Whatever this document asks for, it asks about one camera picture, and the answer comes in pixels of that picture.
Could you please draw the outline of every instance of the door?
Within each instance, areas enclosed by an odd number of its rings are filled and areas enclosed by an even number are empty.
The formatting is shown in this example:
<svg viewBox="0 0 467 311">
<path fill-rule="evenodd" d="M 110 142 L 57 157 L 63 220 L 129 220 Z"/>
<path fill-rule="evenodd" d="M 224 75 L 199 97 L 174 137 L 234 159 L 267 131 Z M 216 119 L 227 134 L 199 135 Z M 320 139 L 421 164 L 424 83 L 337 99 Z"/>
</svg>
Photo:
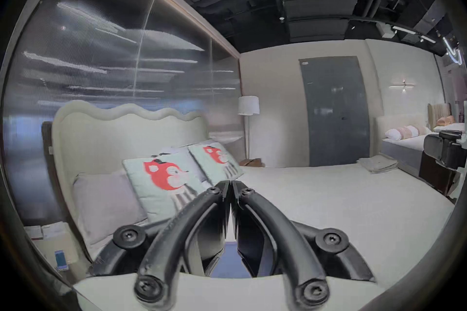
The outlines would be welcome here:
<svg viewBox="0 0 467 311">
<path fill-rule="evenodd" d="M 368 105 L 357 57 L 299 62 L 308 110 L 310 166 L 351 164 L 368 157 Z"/>
</svg>

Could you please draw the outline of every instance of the upholstered headboard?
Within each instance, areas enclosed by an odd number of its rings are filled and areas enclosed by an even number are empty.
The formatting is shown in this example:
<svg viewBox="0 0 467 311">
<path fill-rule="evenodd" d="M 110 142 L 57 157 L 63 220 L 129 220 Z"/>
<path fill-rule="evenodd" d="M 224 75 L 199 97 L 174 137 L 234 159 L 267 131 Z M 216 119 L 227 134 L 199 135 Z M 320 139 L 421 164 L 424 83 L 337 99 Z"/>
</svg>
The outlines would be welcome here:
<svg viewBox="0 0 467 311">
<path fill-rule="evenodd" d="M 451 104 L 428 104 L 428 122 L 430 124 L 430 129 L 436 127 L 436 121 L 442 116 L 451 115 Z"/>
<path fill-rule="evenodd" d="M 79 173 L 107 174 L 122 168 L 122 160 L 156 154 L 165 146 L 208 139 L 200 113 L 174 109 L 149 111 L 136 104 L 99 109 L 85 101 L 61 107 L 52 124 L 55 167 L 73 220 L 78 213 L 72 185 Z"/>
<path fill-rule="evenodd" d="M 386 137 L 384 135 L 386 131 L 409 125 L 426 126 L 425 116 L 422 113 L 378 116 L 376 118 L 377 153 L 381 151 L 381 140 Z"/>
</svg>

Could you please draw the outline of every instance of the small blue object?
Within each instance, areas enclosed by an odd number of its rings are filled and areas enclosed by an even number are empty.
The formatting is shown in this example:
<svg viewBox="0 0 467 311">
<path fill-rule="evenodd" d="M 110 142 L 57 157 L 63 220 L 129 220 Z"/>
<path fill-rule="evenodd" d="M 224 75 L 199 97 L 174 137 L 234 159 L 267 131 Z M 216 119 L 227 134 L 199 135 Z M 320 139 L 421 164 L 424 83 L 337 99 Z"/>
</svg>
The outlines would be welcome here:
<svg viewBox="0 0 467 311">
<path fill-rule="evenodd" d="M 237 252 L 236 242 L 226 242 L 224 253 L 219 259 L 211 277 L 242 279 L 251 277 L 247 269 L 243 266 L 242 259 Z"/>
<path fill-rule="evenodd" d="M 65 252 L 63 250 L 57 250 L 55 252 L 55 260 L 57 262 L 57 270 L 65 271 L 68 269 L 68 264 L 65 259 Z"/>
</svg>

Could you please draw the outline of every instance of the decorative pillow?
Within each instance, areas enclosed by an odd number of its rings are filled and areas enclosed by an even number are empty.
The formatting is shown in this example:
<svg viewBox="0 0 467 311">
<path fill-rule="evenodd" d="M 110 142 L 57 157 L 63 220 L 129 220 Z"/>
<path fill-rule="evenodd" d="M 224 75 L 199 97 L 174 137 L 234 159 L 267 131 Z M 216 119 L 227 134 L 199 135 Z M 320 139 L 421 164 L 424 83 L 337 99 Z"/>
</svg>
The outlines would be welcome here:
<svg viewBox="0 0 467 311">
<path fill-rule="evenodd" d="M 219 181 L 234 180 L 243 175 L 237 161 L 220 143 L 189 145 L 188 149 L 213 186 Z"/>
<path fill-rule="evenodd" d="M 149 222 L 171 218 L 206 190 L 191 165 L 183 152 L 123 161 Z"/>
<path fill-rule="evenodd" d="M 436 126 L 446 126 L 447 124 L 449 123 L 446 123 L 446 118 L 443 116 L 436 121 Z"/>
<path fill-rule="evenodd" d="M 72 192 L 85 230 L 81 234 L 90 245 L 121 226 L 146 219 L 124 170 L 105 175 L 79 174 Z"/>
<path fill-rule="evenodd" d="M 191 153 L 188 150 L 188 146 L 180 146 L 178 148 L 172 148 L 172 147 L 163 148 L 159 151 L 159 154 L 156 154 L 152 157 L 157 157 L 159 155 L 164 155 L 164 154 L 176 154 L 176 153 L 183 153 L 186 156 L 187 161 L 190 163 L 189 169 L 192 170 L 194 175 L 198 178 L 198 180 L 201 183 L 207 180 L 206 174 L 203 172 L 202 168 L 199 167 L 199 165 L 196 163 L 196 160 L 191 156 Z"/>
<path fill-rule="evenodd" d="M 418 131 L 414 126 L 404 126 L 399 128 L 392 128 L 385 133 L 386 137 L 391 140 L 409 139 L 418 136 Z"/>
</svg>

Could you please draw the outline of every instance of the folded towel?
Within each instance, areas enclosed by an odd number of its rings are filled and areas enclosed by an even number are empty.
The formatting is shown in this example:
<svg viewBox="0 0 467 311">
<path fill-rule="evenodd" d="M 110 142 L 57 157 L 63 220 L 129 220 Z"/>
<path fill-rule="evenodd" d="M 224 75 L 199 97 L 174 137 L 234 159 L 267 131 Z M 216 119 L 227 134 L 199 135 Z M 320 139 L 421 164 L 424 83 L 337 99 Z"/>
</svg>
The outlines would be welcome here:
<svg viewBox="0 0 467 311">
<path fill-rule="evenodd" d="M 397 168 L 397 161 L 395 159 L 388 159 L 381 155 L 371 158 L 360 158 L 357 162 L 372 174 L 385 173 L 386 171 Z"/>
</svg>

